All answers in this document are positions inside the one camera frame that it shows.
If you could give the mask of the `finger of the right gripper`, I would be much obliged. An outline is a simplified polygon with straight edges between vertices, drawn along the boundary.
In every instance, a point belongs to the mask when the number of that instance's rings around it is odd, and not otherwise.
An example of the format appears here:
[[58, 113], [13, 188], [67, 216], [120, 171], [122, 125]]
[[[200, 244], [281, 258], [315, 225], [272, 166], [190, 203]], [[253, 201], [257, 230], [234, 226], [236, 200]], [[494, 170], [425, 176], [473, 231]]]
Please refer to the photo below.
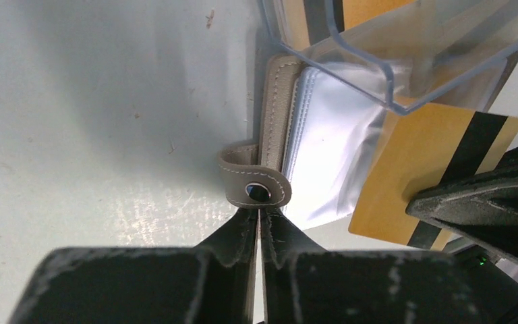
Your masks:
[[406, 212], [518, 263], [518, 147], [492, 171], [418, 192]]

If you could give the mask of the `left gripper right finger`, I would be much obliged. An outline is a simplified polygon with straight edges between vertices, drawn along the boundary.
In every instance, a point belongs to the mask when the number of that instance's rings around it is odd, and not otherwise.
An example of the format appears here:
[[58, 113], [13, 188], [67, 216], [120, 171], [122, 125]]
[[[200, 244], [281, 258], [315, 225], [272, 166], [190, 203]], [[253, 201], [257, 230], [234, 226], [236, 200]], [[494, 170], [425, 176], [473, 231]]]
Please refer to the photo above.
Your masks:
[[456, 260], [429, 250], [326, 250], [262, 209], [267, 323], [485, 323]]

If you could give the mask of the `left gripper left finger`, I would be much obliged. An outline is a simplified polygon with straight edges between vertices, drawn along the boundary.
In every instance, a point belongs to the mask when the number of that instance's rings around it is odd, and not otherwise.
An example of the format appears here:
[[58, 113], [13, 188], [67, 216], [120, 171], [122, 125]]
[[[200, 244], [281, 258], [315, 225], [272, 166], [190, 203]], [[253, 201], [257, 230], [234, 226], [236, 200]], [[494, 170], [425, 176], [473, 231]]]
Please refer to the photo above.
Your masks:
[[251, 323], [258, 212], [193, 247], [69, 247], [35, 269], [10, 323]]

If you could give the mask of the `grey card holder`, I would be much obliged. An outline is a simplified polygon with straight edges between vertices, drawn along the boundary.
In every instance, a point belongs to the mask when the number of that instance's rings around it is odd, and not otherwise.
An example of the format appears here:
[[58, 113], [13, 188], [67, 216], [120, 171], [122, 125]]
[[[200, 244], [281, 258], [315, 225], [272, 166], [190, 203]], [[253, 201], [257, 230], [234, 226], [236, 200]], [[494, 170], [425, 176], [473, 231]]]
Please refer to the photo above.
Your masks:
[[219, 155], [227, 200], [280, 207], [302, 230], [351, 220], [387, 113], [319, 69], [290, 56], [274, 58], [260, 142]]

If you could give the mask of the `clear plastic card box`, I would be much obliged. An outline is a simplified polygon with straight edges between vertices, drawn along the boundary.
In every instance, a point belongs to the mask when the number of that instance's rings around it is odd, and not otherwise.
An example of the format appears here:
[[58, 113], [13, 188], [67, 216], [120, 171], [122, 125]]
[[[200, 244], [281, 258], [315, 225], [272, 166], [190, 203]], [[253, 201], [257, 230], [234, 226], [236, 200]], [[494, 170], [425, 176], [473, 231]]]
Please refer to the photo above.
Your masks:
[[274, 1], [262, 8], [273, 40], [383, 107], [407, 115], [518, 51], [518, 1], [410, 1], [296, 51], [281, 42]]

